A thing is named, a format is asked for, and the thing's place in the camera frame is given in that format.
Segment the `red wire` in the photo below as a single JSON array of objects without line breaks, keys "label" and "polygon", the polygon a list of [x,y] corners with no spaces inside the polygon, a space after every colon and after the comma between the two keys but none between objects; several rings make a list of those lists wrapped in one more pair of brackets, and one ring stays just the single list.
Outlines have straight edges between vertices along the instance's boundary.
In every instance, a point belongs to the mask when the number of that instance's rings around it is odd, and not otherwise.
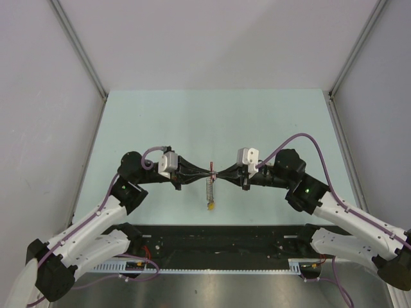
[{"label": "red wire", "polygon": [[210,172],[211,172],[210,179],[211,179],[212,182],[214,182],[213,162],[210,162]]},{"label": "red wire", "polygon": [[151,260],[152,254],[151,254],[150,251],[148,250],[148,247],[144,245],[142,248],[145,250],[146,255],[148,254],[148,259]]},{"label": "red wire", "polygon": [[324,260],[323,260],[323,261],[321,261],[321,263],[320,263],[319,265],[324,264],[324,263],[327,261],[327,257],[326,257],[326,255],[320,254],[320,258],[321,258],[321,259],[323,259],[323,258],[324,258]]}]

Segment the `metal frame edge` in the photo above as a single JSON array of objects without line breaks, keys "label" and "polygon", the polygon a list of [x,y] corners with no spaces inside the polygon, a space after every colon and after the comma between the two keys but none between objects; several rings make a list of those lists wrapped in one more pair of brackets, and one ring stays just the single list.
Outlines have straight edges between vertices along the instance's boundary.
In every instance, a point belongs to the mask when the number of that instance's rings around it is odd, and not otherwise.
[{"label": "metal frame edge", "polygon": [[407,296],[404,291],[396,289],[389,284],[387,284],[387,287],[394,308],[411,308],[411,302],[407,300]]},{"label": "metal frame edge", "polygon": [[345,136],[337,109],[335,108],[335,100],[329,94],[324,94],[324,98],[326,99],[328,112],[331,118],[331,122],[333,123],[338,145],[340,146],[340,151],[344,160],[345,168],[347,169],[347,174],[351,188],[353,189],[355,201],[362,210],[369,212],[367,202],[364,198],[362,186],[355,169],[353,156],[351,155],[351,150],[349,149],[347,137]]},{"label": "metal frame edge", "polygon": [[376,23],[382,16],[384,9],[390,3],[391,0],[378,0],[376,5],[374,6],[370,16],[367,19],[364,27],[360,32],[360,36],[357,38],[352,50],[350,51],[347,60],[345,61],[341,71],[339,72],[333,86],[330,90],[330,95],[332,98],[335,97],[335,94],[338,92],[341,83],[344,81],[345,77],[347,76],[351,66],[353,65],[354,61],[357,59],[360,51],[362,50],[365,41],[368,39],[371,31],[374,29]]},{"label": "metal frame edge", "polygon": [[80,39],[78,38],[78,35],[76,34],[73,25],[71,24],[70,19],[64,11],[60,1],[48,0],[48,3],[50,4],[51,9],[55,13],[56,18],[58,19],[64,33],[67,35],[68,40],[70,41],[74,51],[78,55],[79,60],[83,64],[85,70],[87,71],[87,74],[92,80],[99,95],[104,100],[104,102],[106,102],[108,96],[107,91],[104,89],[104,86],[101,83],[101,80],[97,75],[94,66],[91,64],[90,58],[89,56],[87,56],[87,53],[85,52],[85,49],[82,43],[80,42]]},{"label": "metal frame edge", "polygon": [[92,149],[94,147],[94,144],[96,143],[98,130],[100,129],[100,124],[101,124],[101,121],[103,119],[105,105],[106,105],[106,102],[104,102],[103,106],[101,107],[101,111],[100,111],[100,114],[99,114],[99,117],[98,117],[97,125],[96,125],[96,128],[95,128],[93,136],[92,136],[92,141],[91,141],[91,144],[89,146],[89,150],[87,152],[87,158],[86,158],[84,168],[83,168],[83,171],[82,171],[82,176],[80,178],[80,181],[79,181],[79,184],[78,184],[78,187],[77,187],[77,190],[76,190],[76,197],[75,197],[74,202],[71,206],[71,211],[69,213],[69,217],[67,218],[66,224],[64,226],[65,229],[70,225],[71,221],[73,220],[73,216],[74,216],[74,213],[75,213],[76,208],[77,208],[77,203],[78,203],[78,200],[80,199],[80,193],[82,191],[82,187],[83,187],[83,184],[84,184],[84,179],[85,179],[85,175],[87,173],[87,168],[89,167]]}]

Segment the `purple cable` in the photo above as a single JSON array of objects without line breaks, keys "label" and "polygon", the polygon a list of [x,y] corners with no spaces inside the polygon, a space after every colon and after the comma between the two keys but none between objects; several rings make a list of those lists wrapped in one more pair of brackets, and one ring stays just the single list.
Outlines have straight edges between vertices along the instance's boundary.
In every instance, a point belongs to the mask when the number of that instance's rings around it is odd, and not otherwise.
[{"label": "purple cable", "polygon": [[[49,250],[49,252],[46,253],[46,254],[43,256],[43,258],[40,259],[39,264],[37,265],[37,268],[40,268],[40,266],[43,265],[43,263],[47,260],[47,258],[48,258],[58,247],[61,246],[62,241],[67,241],[70,237],[72,237],[75,233],[77,233],[81,228],[83,228],[86,224],[88,224],[90,221],[92,221],[93,218],[95,218],[95,217],[97,216],[96,213],[97,213],[98,211],[101,211],[101,210],[104,208],[105,204],[107,203],[107,200],[109,199],[109,196],[110,196],[111,189],[113,188],[113,185],[114,185],[114,183],[116,182],[117,178],[118,178],[118,173],[116,173],[116,175],[114,176],[114,178],[111,180],[109,189],[108,189],[108,191],[107,191],[107,193],[106,193],[106,195],[105,195],[105,197],[104,197],[103,202],[102,202],[101,205],[98,207],[97,211],[96,211],[95,213],[93,213],[93,215],[91,215],[89,218],[87,218],[83,223],[81,223],[80,225],[78,225],[73,231],[71,231],[70,233],[68,233],[68,234],[67,234],[65,237],[63,237],[61,240],[59,240],[59,241],[57,242],[57,244],[54,245],[54,246]],[[44,296],[43,296],[42,298],[38,299],[37,301],[28,304],[27,307],[34,307],[34,306],[36,306],[37,304],[41,303],[44,299],[45,299],[45,298],[44,298]]]},{"label": "purple cable", "polygon": [[338,288],[339,288],[339,290],[340,290],[340,293],[341,293],[342,298],[345,300],[345,303],[347,304],[347,306],[350,307],[350,300],[349,300],[349,298],[347,298],[347,297],[344,296],[343,287],[341,286],[340,279],[338,279],[337,268],[336,268],[336,266],[335,266],[335,257],[333,257],[332,265],[333,265],[333,272],[334,272],[335,282],[336,282],[336,284],[337,284],[337,286],[338,286]]},{"label": "purple cable", "polygon": [[166,147],[165,146],[154,146],[148,149],[147,151],[145,151],[143,156],[141,157],[141,166],[143,167],[143,169],[151,170],[154,167],[154,163],[151,160],[147,160],[149,165],[148,166],[146,165],[146,156],[154,151],[164,151],[164,148]]},{"label": "purple cable", "polygon": [[349,308],[354,308],[354,301],[353,301],[353,299],[352,299],[351,296],[348,294],[347,290],[345,290],[345,289],[341,286],[340,281],[338,280],[337,272],[336,272],[335,266],[334,266],[334,259],[335,259],[335,257],[333,258],[333,271],[334,271],[334,276],[335,276],[335,278],[336,278],[336,281],[334,281],[334,280],[332,280],[332,279],[328,279],[328,278],[313,278],[313,279],[307,279],[306,277],[304,277],[304,275],[303,275],[302,273],[301,273],[301,278],[304,279],[304,282],[319,282],[319,281],[325,281],[325,282],[329,282],[329,283],[332,283],[332,284],[336,285],[336,286],[339,288],[339,290],[340,290],[340,292],[341,292],[341,295],[342,295],[342,298],[344,299],[344,301],[345,301],[345,303],[347,304],[347,306],[348,306]]},{"label": "purple cable", "polygon": [[317,149],[317,152],[319,154],[320,160],[321,160],[321,164],[322,164],[322,168],[324,170],[324,174],[326,176],[326,180],[329,186],[329,190],[331,191],[331,194],[333,195],[335,201],[337,203],[339,203],[341,205],[341,207],[346,210],[347,212],[351,212],[353,213],[353,215],[357,216],[358,218],[366,221],[367,223],[369,223],[370,225],[376,227],[377,229],[381,230],[382,232],[388,234],[390,237],[392,237],[393,239],[397,240],[398,242],[400,242],[402,245],[404,245],[405,247],[407,247],[409,250],[411,250],[411,244],[408,244],[406,241],[404,241],[402,238],[400,238],[398,235],[394,234],[393,232],[391,232],[390,230],[384,228],[383,226],[380,226],[378,223],[376,223],[375,221],[372,221],[371,219],[365,217],[364,215],[356,212],[353,209],[349,209],[349,207],[347,205],[345,205],[340,198],[337,196],[337,193],[334,190],[333,185],[331,184],[331,179],[329,178],[329,174],[328,174],[328,169],[326,166],[326,162],[324,160],[324,156],[322,155],[321,149],[319,144],[315,141],[315,139],[311,136],[308,135],[307,133],[296,133],[295,135],[291,136],[290,138],[288,138],[287,140],[285,140],[274,152],[272,152],[265,160],[263,160],[261,163],[259,163],[256,168],[259,169],[262,166],[264,166],[269,160],[271,160],[273,157],[275,157],[278,152],[280,152],[288,143],[290,143],[290,141],[294,140],[295,138],[298,137],[307,137],[309,138],[309,140],[311,140],[312,143],[314,143],[315,148]]},{"label": "purple cable", "polygon": [[155,277],[157,277],[158,274],[160,273],[160,268],[159,268],[159,266],[158,266],[154,261],[151,261],[150,259],[141,258],[141,257],[136,257],[136,256],[134,256],[134,255],[129,255],[129,254],[126,254],[126,253],[123,253],[123,254],[121,254],[121,255],[118,255],[117,257],[128,257],[128,258],[133,258],[133,259],[137,259],[137,260],[141,260],[141,261],[148,262],[148,263],[152,264],[152,265],[155,267],[156,272],[155,272],[154,275],[152,275],[152,276],[150,276],[150,277],[140,278],[140,279],[138,279],[138,278],[124,277],[124,276],[122,276],[122,275],[119,276],[118,274],[107,275],[107,276],[104,276],[104,277],[102,277],[102,278],[100,278],[100,279],[97,279],[97,280],[95,280],[95,281],[93,281],[93,282],[91,282],[91,283],[89,283],[89,284],[85,284],[84,286],[73,287],[73,288],[71,288],[71,289],[72,289],[72,290],[81,290],[81,289],[85,289],[86,287],[91,287],[91,286],[93,286],[93,285],[95,285],[95,284],[97,284],[97,283],[99,283],[99,282],[101,282],[101,281],[103,281],[103,280],[107,280],[107,279],[111,279],[111,278],[119,278],[119,277],[128,278],[128,279],[131,280],[131,281],[137,281],[137,282],[139,282],[139,281],[140,281],[140,282],[149,281],[149,280],[154,279]]},{"label": "purple cable", "polygon": [[45,300],[46,298],[43,296],[42,298],[39,298],[38,300],[36,300],[35,302],[32,302],[31,304],[28,304],[26,307],[34,307],[36,305],[38,305],[39,303],[41,303],[43,300]]}]

